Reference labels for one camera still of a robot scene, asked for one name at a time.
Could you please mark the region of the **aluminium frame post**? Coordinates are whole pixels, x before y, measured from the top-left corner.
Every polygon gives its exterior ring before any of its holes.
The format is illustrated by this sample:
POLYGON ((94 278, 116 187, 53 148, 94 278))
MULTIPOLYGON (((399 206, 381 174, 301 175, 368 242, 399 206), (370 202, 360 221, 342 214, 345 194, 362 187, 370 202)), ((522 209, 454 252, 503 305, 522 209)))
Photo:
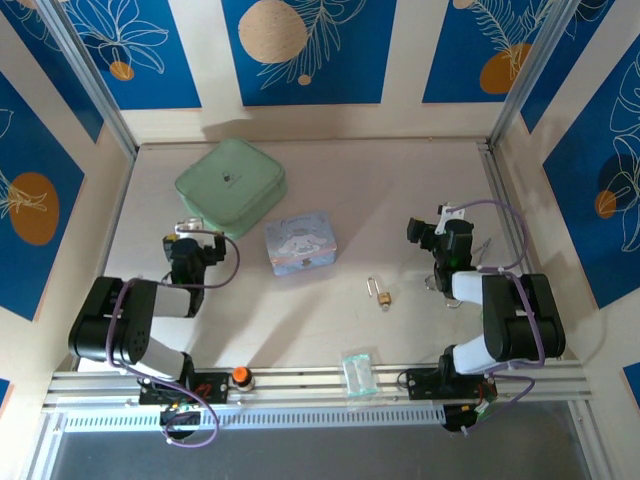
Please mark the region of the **aluminium frame post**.
POLYGON ((130 161, 138 145, 95 62, 58 0, 34 0, 48 30, 130 161))
POLYGON ((551 46, 552 37, 559 30, 557 24, 563 10, 561 3, 562 0, 551 0, 550 12, 542 22, 524 65, 507 94, 502 110, 487 137, 487 146, 490 150, 493 150, 505 135, 546 65, 553 49, 551 46))

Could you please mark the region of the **mint green zipper pouch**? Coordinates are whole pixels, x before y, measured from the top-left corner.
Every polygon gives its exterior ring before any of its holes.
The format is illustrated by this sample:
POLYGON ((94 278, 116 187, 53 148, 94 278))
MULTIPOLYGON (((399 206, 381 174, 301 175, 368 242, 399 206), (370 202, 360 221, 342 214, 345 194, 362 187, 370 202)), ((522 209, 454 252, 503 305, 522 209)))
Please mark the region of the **mint green zipper pouch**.
POLYGON ((239 239, 287 193, 284 167, 237 138, 220 142, 175 180, 185 207, 205 225, 239 239))

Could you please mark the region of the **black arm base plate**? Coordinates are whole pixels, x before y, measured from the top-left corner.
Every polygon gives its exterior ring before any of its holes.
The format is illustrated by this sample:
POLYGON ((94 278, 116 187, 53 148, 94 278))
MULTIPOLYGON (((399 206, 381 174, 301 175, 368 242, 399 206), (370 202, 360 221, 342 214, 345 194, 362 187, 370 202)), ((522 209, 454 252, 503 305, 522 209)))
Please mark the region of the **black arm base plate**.
MULTIPOLYGON (((210 404, 225 404, 228 397, 230 374, 226 372, 196 372, 183 386, 210 404)), ((196 401, 189 395, 160 384, 138 380, 141 405, 169 405, 196 401)))
POLYGON ((483 375, 445 373, 437 368, 410 368, 398 380, 408 391, 410 400, 492 401, 498 396, 494 383, 483 375))

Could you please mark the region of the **aluminium side rail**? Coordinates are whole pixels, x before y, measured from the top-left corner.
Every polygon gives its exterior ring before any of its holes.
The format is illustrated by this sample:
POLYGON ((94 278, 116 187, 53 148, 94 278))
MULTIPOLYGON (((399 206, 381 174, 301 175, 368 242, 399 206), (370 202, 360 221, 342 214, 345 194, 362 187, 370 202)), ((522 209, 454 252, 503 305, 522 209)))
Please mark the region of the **aluminium side rail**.
MULTIPOLYGON (((502 171, 501 159, 487 142, 478 142, 477 146, 492 198, 518 210, 519 205, 513 187, 502 171)), ((505 249, 508 251, 507 258, 514 262, 522 252, 525 236, 518 220, 508 210, 497 206, 496 211, 506 243, 505 249)))

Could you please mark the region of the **light blue cartoon tin box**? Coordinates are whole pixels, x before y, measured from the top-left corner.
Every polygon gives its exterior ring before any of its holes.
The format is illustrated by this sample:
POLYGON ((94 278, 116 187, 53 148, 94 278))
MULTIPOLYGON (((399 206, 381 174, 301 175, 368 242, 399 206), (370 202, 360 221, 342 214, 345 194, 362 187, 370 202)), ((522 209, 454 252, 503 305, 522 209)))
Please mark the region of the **light blue cartoon tin box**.
POLYGON ((269 222, 264 237, 276 276, 327 266, 337 258, 337 242, 326 211, 269 222))

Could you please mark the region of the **brass padlock with long shackle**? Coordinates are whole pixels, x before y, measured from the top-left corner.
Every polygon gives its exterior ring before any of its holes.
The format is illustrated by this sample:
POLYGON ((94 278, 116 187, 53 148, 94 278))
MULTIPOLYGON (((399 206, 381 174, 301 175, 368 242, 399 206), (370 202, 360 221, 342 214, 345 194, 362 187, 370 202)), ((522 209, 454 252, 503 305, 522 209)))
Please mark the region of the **brass padlock with long shackle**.
POLYGON ((388 310, 392 304, 392 297, 389 292, 380 290, 377 280, 369 277, 366 282, 367 291, 370 298, 375 298, 382 310, 388 310))

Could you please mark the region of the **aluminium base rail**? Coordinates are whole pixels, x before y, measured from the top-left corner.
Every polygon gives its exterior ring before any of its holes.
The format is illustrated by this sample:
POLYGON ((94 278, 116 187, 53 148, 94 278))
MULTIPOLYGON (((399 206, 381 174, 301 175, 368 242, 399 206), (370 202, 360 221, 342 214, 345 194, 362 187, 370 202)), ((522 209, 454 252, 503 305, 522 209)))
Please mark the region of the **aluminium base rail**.
MULTIPOLYGON (((342 370, 338 367, 255 368, 254 388, 246 393, 231 386, 227 403, 230 409, 349 407, 405 405, 410 402, 406 390, 397 385, 404 365, 378 365, 374 368, 379 392, 374 399, 349 399, 342 370)), ((499 403, 515 398, 533 378, 535 385, 524 402, 589 401, 591 388, 577 361, 554 360, 543 369, 503 373, 496 379, 499 403)), ((53 375, 43 403, 45 412, 73 410, 133 410, 139 407, 139 389, 131 375, 115 371, 59 372, 53 375)))

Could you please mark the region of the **orange emergency stop button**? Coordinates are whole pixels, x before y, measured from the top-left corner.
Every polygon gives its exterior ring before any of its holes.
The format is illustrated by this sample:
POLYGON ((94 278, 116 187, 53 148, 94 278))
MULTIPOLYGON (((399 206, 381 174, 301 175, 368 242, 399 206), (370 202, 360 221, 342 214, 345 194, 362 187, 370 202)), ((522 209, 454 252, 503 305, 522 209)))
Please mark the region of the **orange emergency stop button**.
POLYGON ((234 368, 230 379, 233 387, 240 392, 250 392, 255 388, 254 374, 246 366, 234 368))

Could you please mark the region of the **blue floral wall panel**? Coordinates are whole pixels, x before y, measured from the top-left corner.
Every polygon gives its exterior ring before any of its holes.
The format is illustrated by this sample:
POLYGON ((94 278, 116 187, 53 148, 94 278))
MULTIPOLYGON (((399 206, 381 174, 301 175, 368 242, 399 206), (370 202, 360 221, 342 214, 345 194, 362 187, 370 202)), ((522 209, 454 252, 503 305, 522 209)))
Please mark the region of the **blue floral wall panel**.
POLYGON ((35 0, 0 0, 0 11, 96 144, 104 119, 46 26, 35 0))
POLYGON ((597 306, 640 288, 640 43, 543 167, 597 306))
POLYGON ((558 121, 568 126, 586 106, 611 70, 640 35, 640 0, 614 0, 589 43, 528 135, 558 121))
POLYGON ((0 307, 36 318, 83 181, 81 168, 0 73, 0 307))
POLYGON ((221 0, 245 107, 378 104, 397 0, 221 0))
POLYGON ((450 0, 425 104, 506 98, 555 0, 450 0))
POLYGON ((201 106, 169 0, 65 0, 62 6, 120 109, 201 106))

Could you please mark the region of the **clear plastic bag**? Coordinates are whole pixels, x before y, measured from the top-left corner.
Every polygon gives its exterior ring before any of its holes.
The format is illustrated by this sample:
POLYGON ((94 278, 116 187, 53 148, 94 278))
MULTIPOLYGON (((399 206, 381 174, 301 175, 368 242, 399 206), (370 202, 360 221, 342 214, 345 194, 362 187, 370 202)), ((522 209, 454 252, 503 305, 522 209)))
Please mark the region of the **clear plastic bag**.
POLYGON ((351 411, 370 407, 378 399, 379 387, 368 352, 347 352, 341 358, 343 389, 347 408, 351 411))

